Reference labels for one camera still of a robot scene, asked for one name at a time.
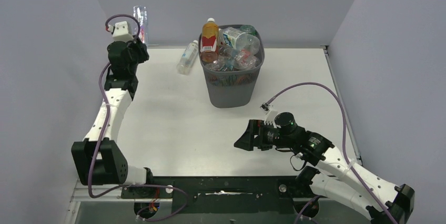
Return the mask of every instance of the gray wall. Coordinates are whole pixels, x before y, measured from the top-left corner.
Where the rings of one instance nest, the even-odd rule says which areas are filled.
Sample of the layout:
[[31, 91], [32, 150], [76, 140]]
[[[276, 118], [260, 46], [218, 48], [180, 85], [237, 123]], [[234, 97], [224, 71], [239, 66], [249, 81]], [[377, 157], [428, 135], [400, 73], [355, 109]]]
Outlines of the gray wall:
[[61, 223], [71, 144], [100, 104], [111, 39], [97, 0], [0, 0], [0, 222]]
[[107, 15], [146, 5], [152, 44], [187, 44], [208, 17], [217, 24], [251, 24], [267, 46], [328, 45], [353, 0], [99, 0]]
[[445, 0], [355, 0], [329, 54], [364, 165], [444, 223]]

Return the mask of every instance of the clear plastic bottle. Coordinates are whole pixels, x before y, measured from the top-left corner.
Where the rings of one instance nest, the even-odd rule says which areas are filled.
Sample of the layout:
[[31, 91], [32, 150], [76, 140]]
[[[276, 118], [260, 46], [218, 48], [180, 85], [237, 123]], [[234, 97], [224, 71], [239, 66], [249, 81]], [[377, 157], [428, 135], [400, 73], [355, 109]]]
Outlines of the clear plastic bottle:
[[256, 29], [251, 25], [242, 25], [240, 27], [240, 31], [246, 32], [249, 35], [253, 35], [253, 36], [256, 35]]
[[232, 27], [225, 28], [221, 31], [221, 34], [225, 40], [225, 44], [236, 50], [246, 49], [252, 55], [259, 52], [260, 40], [256, 36]]
[[225, 66], [229, 70], [233, 68], [237, 70], [249, 70], [256, 66], [257, 57], [247, 50], [236, 50], [227, 45], [221, 45], [219, 50], [219, 58], [225, 58]]
[[177, 72], [188, 75], [192, 65], [194, 65], [195, 58], [198, 55], [198, 41], [194, 40], [190, 43], [183, 52], [180, 62], [177, 65]]
[[212, 63], [218, 59], [220, 43], [218, 34], [218, 25], [213, 18], [209, 18], [201, 32], [200, 58], [205, 63]]
[[223, 57], [218, 57], [214, 62], [205, 65], [206, 68], [213, 70], [215, 72], [230, 72], [231, 70], [227, 67], [226, 59]]
[[218, 29], [218, 40], [220, 41], [218, 46], [225, 44], [225, 40], [223, 39], [223, 30], [221, 28]]
[[[143, 44], [149, 46], [149, 30], [148, 30], [148, 20], [147, 20], [147, 10], [144, 6], [134, 6], [133, 7], [133, 16], [138, 20], [139, 26], [141, 27], [141, 31], [139, 32], [139, 39]], [[138, 31], [138, 27], [134, 29], [134, 35]]]

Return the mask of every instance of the white table surface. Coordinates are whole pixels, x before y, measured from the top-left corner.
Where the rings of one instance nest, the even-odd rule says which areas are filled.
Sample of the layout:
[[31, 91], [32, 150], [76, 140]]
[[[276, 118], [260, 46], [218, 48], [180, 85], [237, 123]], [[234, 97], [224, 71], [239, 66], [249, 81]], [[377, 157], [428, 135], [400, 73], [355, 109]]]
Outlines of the white table surface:
[[[150, 168], [154, 176], [287, 176], [297, 175], [290, 153], [244, 151], [233, 147], [249, 119], [263, 119], [259, 108], [282, 89], [300, 82], [335, 86], [322, 49], [265, 49], [249, 104], [216, 108], [207, 93], [197, 59], [189, 76], [176, 73], [184, 48], [150, 48], [140, 64], [135, 99], [125, 114], [118, 145], [128, 164]], [[317, 86], [291, 89], [273, 103], [294, 114], [298, 125], [315, 131], [341, 148], [342, 118], [333, 97]], [[347, 135], [347, 153], [356, 154]], [[295, 167], [302, 161], [293, 159]]]

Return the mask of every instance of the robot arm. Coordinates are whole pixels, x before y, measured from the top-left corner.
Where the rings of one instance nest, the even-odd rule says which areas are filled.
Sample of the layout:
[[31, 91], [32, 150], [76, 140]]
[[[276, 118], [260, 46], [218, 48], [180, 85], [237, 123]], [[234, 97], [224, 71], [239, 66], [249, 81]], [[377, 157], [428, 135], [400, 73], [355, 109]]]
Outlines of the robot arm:
[[132, 102], [138, 86], [137, 66], [149, 59], [147, 47], [137, 35], [134, 37], [131, 34], [128, 22], [109, 25], [107, 30], [111, 32], [114, 40], [107, 47], [110, 67], [107, 71], [104, 93], [108, 103], [103, 100], [93, 126], [84, 140], [73, 143], [73, 159], [81, 183], [87, 185], [93, 153], [107, 117], [106, 106], [109, 106], [109, 120], [95, 161], [92, 185], [147, 184], [153, 177], [150, 169], [129, 166], [116, 144], [125, 111]]
[[[296, 124], [291, 113], [268, 113], [266, 120], [250, 120], [245, 133], [234, 147], [251, 151], [288, 148], [315, 168], [306, 167], [297, 183], [309, 186], [316, 195], [336, 200], [360, 212], [372, 224], [392, 223], [379, 204], [362, 185], [351, 167], [360, 175], [378, 200], [398, 223], [406, 223], [413, 211], [414, 191], [407, 185], [397, 186], [374, 175], [356, 162], [348, 165], [341, 151], [327, 138]], [[319, 172], [326, 171], [336, 179]]]

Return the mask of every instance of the purple cable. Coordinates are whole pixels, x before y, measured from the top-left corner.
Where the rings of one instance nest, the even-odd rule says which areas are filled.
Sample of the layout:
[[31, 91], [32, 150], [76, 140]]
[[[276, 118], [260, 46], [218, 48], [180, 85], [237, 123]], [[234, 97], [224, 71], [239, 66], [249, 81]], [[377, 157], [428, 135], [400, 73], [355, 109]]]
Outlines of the purple cable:
[[100, 129], [99, 139], [97, 140], [95, 151], [93, 152], [92, 163], [90, 164], [90, 170], [88, 171], [88, 182], [87, 182], [88, 183], [88, 195], [90, 195], [90, 197], [92, 197], [94, 199], [99, 198], [100, 196], [107, 194], [110, 191], [113, 191], [114, 189], [121, 187], [121, 186], [113, 187], [113, 188], [108, 189], [105, 192], [98, 194], [98, 195], [93, 195], [93, 190], [92, 190], [93, 169], [95, 168], [96, 158], [99, 153], [100, 142], [102, 141], [102, 139], [104, 137], [105, 129], [108, 125], [108, 121], [110, 120], [110, 104], [108, 103], [108, 99], [107, 99], [107, 95], [105, 94], [105, 90], [102, 87], [102, 78], [104, 77], [105, 71], [108, 69], [109, 66], [110, 66], [110, 62], [108, 62], [107, 65], [104, 67], [104, 69], [102, 69], [102, 72], [100, 72], [99, 81], [98, 81], [99, 90], [100, 90], [100, 93], [102, 94], [102, 99], [104, 99], [107, 113], [105, 115], [105, 120], [104, 120], [104, 123], [102, 124], [102, 128]]
[[307, 218], [307, 219], [309, 219], [309, 220], [311, 220], [313, 223], [315, 223], [315, 224], [319, 224], [315, 219], [313, 219], [313, 218], [311, 218], [310, 219], [310, 217], [307, 217], [307, 216], [305, 216], [305, 215], [302, 215], [304, 218]]
[[[105, 115], [105, 120], [104, 120], [104, 123], [102, 124], [102, 128], [100, 129], [99, 139], [98, 139], [98, 141], [97, 141], [97, 143], [96, 143], [95, 150], [94, 150], [94, 152], [93, 152], [92, 163], [90, 164], [90, 170], [88, 171], [88, 182], [87, 182], [87, 183], [88, 183], [88, 194], [89, 194], [90, 197], [92, 197], [92, 198], [94, 198], [94, 199], [99, 198], [99, 197], [101, 197], [101, 196], [103, 196], [103, 195], [105, 195], [105, 194], [107, 194], [107, 193], [109, 193], [109, 192], [111, 192], [111, 191], [113, 191], [113, 190], [115, 190], [115, 189], [125, 187], [125, 185], [118, 185], [118, 186], [114, 186], [114, 187], [112, 187], [112, 188], [110, 188], [110, 189], [108, 189], [108, 190], [106, 190], [106, 191], [104, 191], [104, 192], [102, 192], [102, 193], [100, 193], [100, 194], [98, 194], [98, 195], [93, 195], [93, 189], [92, 189], [92, 184], [93, 184], [93, 169], [94, 169], [94, 167], [95, 167], [95, 163], [96, 163], [97, 155], [98, 155], [98, 153], [99, 153], [100, 142], [102, 141], [102, 139], [103, 139], [103, 137], [104, 137], [104, 133], [105, 133], [106, 126], [108, 125], [108, 122], [109, 122], [109, 120], [110, 120], [110, 104], [108, 103], [108, 99], [107, 99], [107, 95], [105, 94], [105, 90], [104, 90], [104, 88], [102, 87], [102, 78], [104, 77], [105, 71], [108, 69], [109, 66], [110, 66], [110, 62], [107, 63], [107, 65], [104, 67], [104, 69], [103, 69], [102, 72], [100, 73], [100, 77], [99, 77], [99, 81], [98, 81], [98, 84], [99, 84], [99, 90], [100, 90], [100, 93], [102, 94], [102, 98], [104, 99], [104, 103], [105, 103], [105, 106], [106, 106], [106, 109], [107, 109], [107, 113], [106, 113], [106, 115]], [[171, 214], [169, 214], [169, 215], [167, 215], [167, 216], [165, 216], [165, 217], [159, 218], [159, 219], [146, 220], [146, 221], [158, 221], [158, 220], [164, 220], [164, 219], [170, 218], [170, 217], [176, 215], [177, 213], [179, 213], [181, 210], [183, 210], [183, 209], [187, 206], [187, 198], [188, 198], [187, 193], [184, 192], [183, 190], [179, 189], [179, 188], [176, 188], [176, 187], [172, 187], [172, 186], [162, 186], [162, 185], [131, 185], [131, 186], [129, 186], [129, 187], [169, 188], [169, 189], [173, 189], [173, 190], [175, 190], [175, 191], [179, 191], [179, 192], [181, 192], [184, 196], [186, 196], [186, 202], [185, 202], [180, 208], [178, 208], [178, 210], [176, 210], [175, 212], [173, 212], [173, 213], [171, 213]]]
[[[269, 99], [269, 101], [267, 101], [266, 103], [269, 105], [273, 100], [275, 100], [277, 98], [277, 96], [283, 94], [284, 92], [286, 92], [294, 87], [304, 86], [304, 85], [313, 85], [313, 86], [322, 87], [323, 89], [327, 90], [335, 98], [336, 102], [338, 102], [339, 108], [341, 109], [341, 113], [342, 113], [342, 126], [343, 126], [343, 129], [342, 129], [342, 154], [344, 156], [344, 159], [346, 160], [347, 165], [349, 165], [350, 161], [348, 159], [347, 151], [346, 151], [346, 142], [347, 142], [347, 140], [346, 140], [346, 134], [347, 134], [346, 114], [344, 112], [344, 107], [342, 106], [341, 100], [338, 98], [338, 96], [336, 96], [336, 94], [330, 88], [328, 88], [327, 86], [325, 86], [323, 84], [315, 83], [315, 82], [299, 83], [299, 84], [295, 84], [295, 85], [292, 85], [292, 86], [289, 86], [289, 87], [283, 89], [278, 94], [274, 95], [271, 99]], [[389, 219], [392, 221], [392, 223], [398, 224], [398, 222], [393, 218], [393, 216], [387, 210], [387, 207], [385, 207], [385, 205], [378, 199], [378, 197], [373, 193], [373, 191], [370, 190], [370, 188], [367, 186], [366, 182], [361, 178], [361, 176], [358, 174], [358, 172], [355, 170], [355, 168], [353, 168], [353, 166], [351, 167], [351, 171], [353, 171], [354, 175], [358, 178], [359, 182], [361, 182], [361, 184], [364, 186], [364, 188], [367, 190], [367, 192], [370, 193], [372, 198], [378, 203], [378, 205], [386, 213], [387, 217], [389, 217]]]
[[[187, 206], [187, 198], [188, 198], [188, 195], [187, 195], [187, 193], [186, 193], [185, 191], [183, 191], [183, 190], [181, 190], [181, 189], [179, 189], [179, 188], [172, 187], [172, 186], [160, 186], [160, 185], [138, 185], [138, 186], [132, 186], [132, 187], [140, 187], [140, 186], [141, 186], [141, 187], [154, 187], [154, 188], [173, 189], [173, 190], [175, 190], [175, 191], [179, 191], [179, 192], [181, 192], [181, 193], [186, 197], [186, 202], [185, 202], [180, 208], [178, 208], [178, 210], [176, 210], [175, 212], [173, 212], [173, 213], [171, 213], [171, 214], [169, 214], [169, 215], [167, 215], [167, 216], [158, 218], [158, 219], [143, 219], [142, 217], [139, 217], [139, 218], [142, 219], [143, 221], [152, 222], [152, 221], [165, 220], [165, 219], [167, 219], [167, 218], [170, 218], [170, 217], [176, 215], [177, 213], [179, 213], [181, 210], [183, 210], [183, 209]], [[137, 217], [139, 216], [139, 214], [140, 214], [142, 211], [146, 210], [146, 209], [149, 208], [149, 207], [145, 207], [145, 208], [140, 209], [140, 210], [136, 213]]]
[[302, 216], [303, 211], [305, 211], [305, 209], [315, 200], [319, 199], [319, 195], [315, 196], [314, 198], [310, 199], [305, 206], [302, 207], [302, 210], [300, 210], [300, 212], [297, 214], [296, 219], [294, 220], [294, 224], [297, 224], [297, 222], [299, 221], [300, 216]]

